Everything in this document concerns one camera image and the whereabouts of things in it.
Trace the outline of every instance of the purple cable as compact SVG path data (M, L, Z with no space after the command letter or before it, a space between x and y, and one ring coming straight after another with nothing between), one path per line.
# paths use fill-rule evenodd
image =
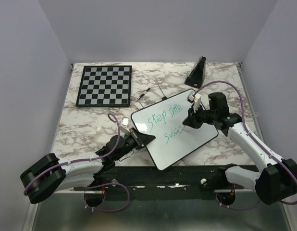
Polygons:
M242 114L242 120L243 120L242 123L243 123L243 126L244 126L245 130L247 131L248 128L247 128L246 121L245 121L245 108L244 108L243 96L241 95L241 93L238 90L238 88L235 87L233 84L231 84L229 82L226 82L226 81L223 81L223 80L213 81L213 82L210 82L210 83L205 84L204 86L202 86L200 89L198 89L193 94L193 96L195 96L203 88L205 88L205 87L207 87L207 86L209 86L211 84L214 84L214 83L225 83L227 85L230 85L232 88L234 88L236 90L236 92L237 92L237 94L239 96L239 99L240 99L240 104L241 104L241 114ZM260 142L258 142L258 140L251 133L249 134L249 136L271 159L273 159L275 162L277 162L279 165L281 165L286 170L286 172L290 175L290 177L293 179L293 181L297 185L297 179L294 176L294 174L280 160L278 160L276 157L274 157L273 155L271 155L271 153ZM294 202L285 202L285 201L280 201L280 202L283 203L283 204L285 204L285 205L297 205L297 200L294 201Z
M129 194L129 191L128 189L120 184L120 183L106 183L106 184L101 184L101 185L98 185L98 186L91 186L91 187L84 187L85 189L95 189L95 188L100 188L100 187L103 187L103 186L108 186L108 185L119 185L121 187L123 187L126 192L127 192L127 200L126 200L126 203L125 205L123 205L121 208L117 208L117 209L111 209L111 210L107 210L107 209L101 209L101 208L95 208L95 207L90 207L87 202L86 202L86 199L84 198L84 203L86 204L86 207L90 208L90 209L93 209L93 210L96 210L96 211L101 211L101 212L110 212L110 213L114 213L114 212L119 212L119 211L122 211L123 209L126 209L129 205L129 200L130 200L130 194Z
M239 210L239 211L243 211L243 210L251 210L251 209L254 209L256 207L259 207L261 204L262 204L262 201L259 201L256 205L254 206L251 206L249 208L237 208L237 207L230 207L230 206L227 206L227 205L224 205L222 204L222 198L221 196L219 195L219 193L216 193L216 201L218 202L218 204L224 208L230 208L230 209L233 209L233 210Z
M120 133L121 133L121 130L120 130L120 124L119 124L119 121L118 119L115 117L114 114L112 113L108 113L108 118L113 122L113 123L116 123L116 125L118 126L118 139L116 140L116 143L114 145L114 147L112 148L112 150L110 152L108 152L107 154L105 155L102 155L102 156L98 156L98 157L95 157L95 158L82 158L82 159L77 159L77 160L72 160L70 163L76 163L76 162L80 162L80 161L91 161L91 160L98 160L98 159L101 159L101 158L104 158L104 157L107 157L109 156L111 153L113 153L113 151L116 149L116 147L118 146L119 144L119 141L120 141ZM53 169L57 168L57 167L60 167L60 166L64 166L64 165L68 165L69 162L63 162L63 163L60 163L60 164L57 164L57 165L54 165L50 168L47 168L46 170L42 171L40 174L38 174L26 187L25 187L25 190L24 190L24 195L27 196L27 193L28 193L28 190L30 189L30 187L32 186L32 184L37 181L39 178L41 178L44 174L52 171Z

